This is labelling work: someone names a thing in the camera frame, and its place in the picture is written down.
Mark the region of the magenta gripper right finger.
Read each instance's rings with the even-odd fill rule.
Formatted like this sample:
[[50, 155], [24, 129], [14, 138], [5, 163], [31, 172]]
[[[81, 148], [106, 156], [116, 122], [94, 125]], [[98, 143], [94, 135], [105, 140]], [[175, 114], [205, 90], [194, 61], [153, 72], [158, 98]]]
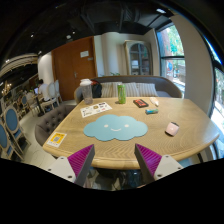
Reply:
[[182, 166], [172, 156], [160, 155], [140, 144], [135, 144], [134, 154], [146, 184], [182, 169]]

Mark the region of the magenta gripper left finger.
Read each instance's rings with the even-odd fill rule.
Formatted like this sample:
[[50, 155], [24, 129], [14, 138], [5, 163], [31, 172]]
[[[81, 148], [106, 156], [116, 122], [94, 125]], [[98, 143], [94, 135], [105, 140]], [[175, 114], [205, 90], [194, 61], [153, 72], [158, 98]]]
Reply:
[[69, 157], [59, 157], [47, 168], [47, 171], [76, 185], [83, 186], [94, 155], [94, 145], [89, 145]]

